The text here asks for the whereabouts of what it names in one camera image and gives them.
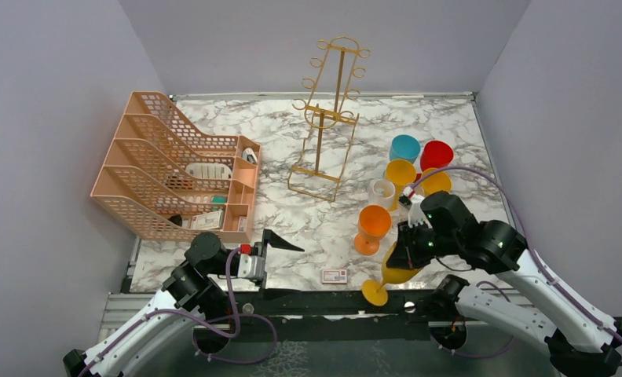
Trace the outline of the blue wine glass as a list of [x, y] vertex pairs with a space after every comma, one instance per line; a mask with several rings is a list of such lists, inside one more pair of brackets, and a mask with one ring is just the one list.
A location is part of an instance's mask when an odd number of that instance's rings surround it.
[[419, 157], [421, 146], [419, 141], [408, 134], [394, 137], [390, 143], [389, 160], [403, 159], [414, 163]]

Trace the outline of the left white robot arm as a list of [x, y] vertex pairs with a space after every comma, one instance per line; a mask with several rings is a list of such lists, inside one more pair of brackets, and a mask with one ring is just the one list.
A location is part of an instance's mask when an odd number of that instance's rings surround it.
[[270, 229], [261, 241], [228, 249], [213, 232], [200, 232], [184, 261], [153, 297], [116, 332], [87, 350], [71, 350], [63, 358], [69, 376], [128, 376], [173, 338], [196, 325], [221, 339], [240, 335], [241, 313], [233, 279], [260, 286], [266, 280], [269, 246], [298, 251]]

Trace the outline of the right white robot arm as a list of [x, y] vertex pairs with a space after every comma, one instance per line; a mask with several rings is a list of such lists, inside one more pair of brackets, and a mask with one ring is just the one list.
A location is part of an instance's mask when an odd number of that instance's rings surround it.
[[567, 287], [531, 250], [525, 237], [500, 220], [478, 221], [463, 201], [445, 191], [421, 196], [406, 188], [400, 202], [408, 218], [385, 264], [400, 271], [423, 269], [455, 255], [471, 268], [508, 283], [531, 303], [520, 307], [449, 274], [423, 307], [449, 320], [479, 320], [525, 340], [566, 376], [613, 376], [622, 366], [622, 317], [612, 317]]

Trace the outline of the yellow wine glass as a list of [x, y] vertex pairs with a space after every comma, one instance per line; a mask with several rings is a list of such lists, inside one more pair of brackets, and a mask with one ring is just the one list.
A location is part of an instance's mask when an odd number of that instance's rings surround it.
[[381, 264], [382, 280], [366, 280], [361, 286], [364, 298], [373, 306], [384, 306], [388, 301], [387, 284], [403, 284], [416, 276], [421, 269], [395, 269], [386, 266], [386, 262], [394, 252], [397, 243], [394, 243]]
[[425, 197], [436, 192], [450, 192], [452, 190], [452, 180], [449, 175], [444, 171], [435, 174], [434, 171], [436, 170], [437, 168], [429, 168], [423, 171], [423, 176], [426, 179], [420, 185]]
[[393, 203], [389, 211], [394, 211], [398, 207], [398, 199], [404, 187], [415, 181], [417, 172], [415, 166], [406, 159], [393, 159], [385, 169], [384, 178], [390, 181], [395, 188]]

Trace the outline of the red wine glass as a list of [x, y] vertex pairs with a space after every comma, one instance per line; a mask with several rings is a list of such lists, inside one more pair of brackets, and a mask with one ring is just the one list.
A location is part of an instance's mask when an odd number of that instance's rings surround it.
[[421, 171], [430, 168], [442, 168], [449, 165], [454, 159], [453, 149], [443, 141], [433, 140], [427, 142], [420, 157]]

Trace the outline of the orange wine glass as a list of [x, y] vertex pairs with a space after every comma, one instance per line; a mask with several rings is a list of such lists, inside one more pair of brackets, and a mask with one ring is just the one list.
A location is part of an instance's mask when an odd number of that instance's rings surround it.
[[390, 231], [390, 212], [378, 205], [366, 206], [358, 216], [354, 247], [359, 254], [371, 256], [379, 251], [380, 241]]

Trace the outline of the clear wine glass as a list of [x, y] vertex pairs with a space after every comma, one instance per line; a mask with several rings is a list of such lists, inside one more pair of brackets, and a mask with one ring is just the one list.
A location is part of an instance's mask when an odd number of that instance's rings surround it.
[[396, 186], [386, 179], [373, 180], [368, 186], [368, 202], [386, 210], [393, 206], [395, 194]]

